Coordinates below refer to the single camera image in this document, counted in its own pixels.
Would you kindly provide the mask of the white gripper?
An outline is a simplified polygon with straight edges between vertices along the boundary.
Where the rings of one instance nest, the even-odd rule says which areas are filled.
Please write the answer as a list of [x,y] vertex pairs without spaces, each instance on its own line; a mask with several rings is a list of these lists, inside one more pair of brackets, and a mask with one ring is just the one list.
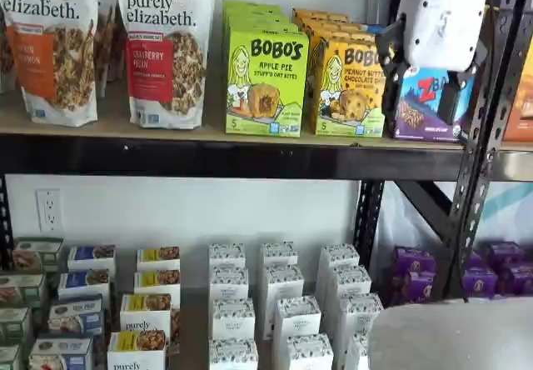
[[386,77],[381,109],[394,119],[407,63],[448,71],[438,117],[452,124],[462,91],[471,79],[465,71],[474,57],[486,0],[401,0],[398,19],[376,35]]

